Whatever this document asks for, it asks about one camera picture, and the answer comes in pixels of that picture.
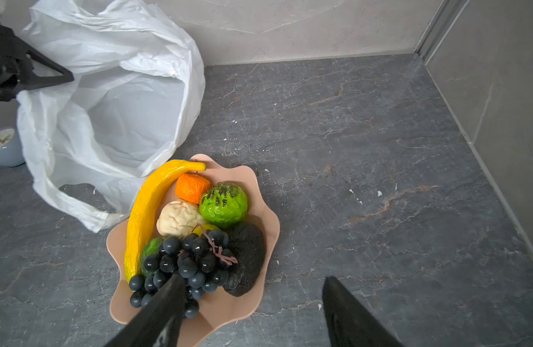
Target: light blue bowl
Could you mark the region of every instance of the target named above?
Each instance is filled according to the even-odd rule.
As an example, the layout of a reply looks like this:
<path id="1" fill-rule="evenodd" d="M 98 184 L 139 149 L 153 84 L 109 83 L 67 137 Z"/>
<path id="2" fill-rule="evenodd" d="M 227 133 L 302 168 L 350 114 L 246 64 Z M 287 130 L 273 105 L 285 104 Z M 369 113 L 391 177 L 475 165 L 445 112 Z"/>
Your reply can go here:
<path id="1" fill-rule="evenodd" d="M 18 132 L 13 128 L 0 129 L 0 165 L 14 167 L 25 163 L 21 154 L 21 142 Z"/>

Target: pink plate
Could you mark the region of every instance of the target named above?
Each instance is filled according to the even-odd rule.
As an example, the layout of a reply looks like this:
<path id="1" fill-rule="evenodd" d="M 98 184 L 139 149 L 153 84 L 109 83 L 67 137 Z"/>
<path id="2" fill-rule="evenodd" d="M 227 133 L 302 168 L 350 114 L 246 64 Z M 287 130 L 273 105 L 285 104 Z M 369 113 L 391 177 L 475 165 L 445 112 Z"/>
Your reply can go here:
<path id="1" fill-rule="evenodd" d="M 181 324 L 178 347 L 193 347 L 203 341 L 209 334 L 224 324 L 249 317 L 259 306 L 263 298 L 266 268 L 274 245 L 280 235 L 280 221 L 276 214 L 266 205 L 259 191 L 259 184 L 255 172 L 247 166 L 226 169 L 209 156 L 197 154 L 190 161 L 206 164 L 206 171 L 199 173 L 213 184 L 218 182 L 234 182 L 239 184 L 249 198 L 247 222 L 259 226 L 264 232 L 266 240 L 266 256 L 263 268 L 253 288 L 245 295 L 236 298 L 218 288 L 214 293 L 206 294 L 199 301 L 199 315 L 193 319 L 185 319 Z M 174 194 L 175 184 L 166 191 L 162 204 L 156 212 L 159 217 L 164 205 L 177 199 Z M 131 307 L 129 303 L 132 294 L 124 274 L 124 253 L 126 250 L 126 231 L 128 221 L 118 224 L 108 234 L 106 247 L 120 270 L 120 282 L 110 302 L 110 315 L 118 323 L 127 324 L 138 314 L 140 309 Z M 160 236 L 155 228 L 153 237 Z"/>

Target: countertop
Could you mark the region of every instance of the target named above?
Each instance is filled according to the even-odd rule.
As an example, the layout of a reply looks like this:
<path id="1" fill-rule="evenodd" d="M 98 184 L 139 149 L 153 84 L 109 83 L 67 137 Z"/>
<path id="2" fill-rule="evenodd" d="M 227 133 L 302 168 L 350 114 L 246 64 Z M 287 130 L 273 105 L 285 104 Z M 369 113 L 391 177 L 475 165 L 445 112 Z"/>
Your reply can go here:
<path id="1" fill-rule="evenodd" d="M 174 158 L 256 171 L 280 239 L 251 317 L 202 346 L 329 346 L 333 275 L 405 346 L 533 346 L 533 261 L 415 55 L 209 67 Z M 0 346 L 102 346 L 119 274 L 0 167 Z M 106 207 L 89 185 L 65 187 Z"/>

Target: orange fruit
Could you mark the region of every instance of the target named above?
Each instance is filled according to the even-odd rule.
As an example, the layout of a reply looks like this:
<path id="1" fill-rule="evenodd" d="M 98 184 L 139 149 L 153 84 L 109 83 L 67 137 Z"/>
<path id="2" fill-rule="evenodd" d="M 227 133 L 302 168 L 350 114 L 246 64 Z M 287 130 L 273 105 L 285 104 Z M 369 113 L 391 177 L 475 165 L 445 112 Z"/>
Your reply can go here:
<path id="1" fill-rule="evenodd" d="M 174 191 L 178 198 L 189 201 L 193 204 L 199 204 L 201 196 L 211 187 L 208 179 L 196 174 L 183 174 L 178 178 L 176 190 Z"/>

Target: grape stem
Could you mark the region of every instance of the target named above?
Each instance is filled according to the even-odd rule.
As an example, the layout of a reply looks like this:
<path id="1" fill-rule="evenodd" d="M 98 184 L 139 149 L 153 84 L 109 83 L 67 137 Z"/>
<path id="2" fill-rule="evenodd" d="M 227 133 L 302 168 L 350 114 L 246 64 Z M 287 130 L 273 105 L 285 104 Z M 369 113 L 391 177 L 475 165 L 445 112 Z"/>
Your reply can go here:
<path id="1" fill-rule="evenodd" d="M 225 262 L 228 266 L 232 266 L 234 264 L 237 264 L 237 259 L 234 256 L 225 256 L 222 255 L 222 246 L 217 246 L 214 244 L 214 242 L 211 240 L 209 235 L 206 233 L 205 228 L 202 227 L 200 223 L 195 226 L 195 229 L 201 228 L 202 234 L 205 235 L 205 238 L 209 242 L 209 245 L 213 248 L 213 254 L 216 255 L 220 260 Z"/>

